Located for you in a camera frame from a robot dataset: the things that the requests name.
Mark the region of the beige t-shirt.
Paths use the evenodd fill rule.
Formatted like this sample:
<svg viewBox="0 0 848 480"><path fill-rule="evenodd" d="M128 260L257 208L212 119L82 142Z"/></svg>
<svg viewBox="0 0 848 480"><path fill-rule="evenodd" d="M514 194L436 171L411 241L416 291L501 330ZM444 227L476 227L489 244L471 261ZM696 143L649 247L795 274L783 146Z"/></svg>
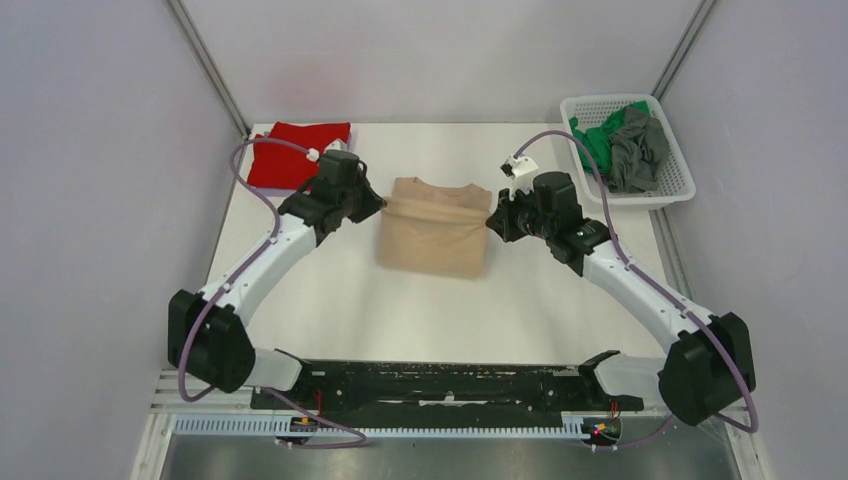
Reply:
<svg viewBox="0 0 848 480"><path fill-rule="evenodd" d="M449 277L482 276L492 198L475 184L438 187L418 177L396 178L381 212L380 264Z"/></svg>

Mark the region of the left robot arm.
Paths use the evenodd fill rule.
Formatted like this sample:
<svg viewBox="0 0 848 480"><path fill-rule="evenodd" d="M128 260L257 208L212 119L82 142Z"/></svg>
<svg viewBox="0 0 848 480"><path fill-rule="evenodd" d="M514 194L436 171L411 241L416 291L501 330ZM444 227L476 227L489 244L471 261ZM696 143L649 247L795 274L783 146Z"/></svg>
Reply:
<svg viewBox="0 0 848 480"><path fill-rule="evenodd" d="M270 227L235 266L199 291L180 290L170 299L167 355L180 389L193 376L225 393L244 386L274 389L295 408L312 399L314 381L302 373L304 361L254 346L247 327L298 261L344 221L361 223L386 205L357 155L327 150L317 167L315 176L272 206Z"/></svg>

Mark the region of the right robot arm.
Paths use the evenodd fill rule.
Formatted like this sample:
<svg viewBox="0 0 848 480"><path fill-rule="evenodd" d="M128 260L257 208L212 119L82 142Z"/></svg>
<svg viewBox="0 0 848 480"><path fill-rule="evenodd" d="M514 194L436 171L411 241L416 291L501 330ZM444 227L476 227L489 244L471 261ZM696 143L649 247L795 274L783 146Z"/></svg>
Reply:
<svg viewBox="0 0 848 480"><path fill-rule="evenodd" d="M555 260L605 291L653 336L665 354L656 392L677 419L697 426L737 401L754 407L746 323L732 312L715 315L656 280L612 227L584 216L568 174L546 172L527 188L500 190L486 225L506 243L542 240Z"/></svg>

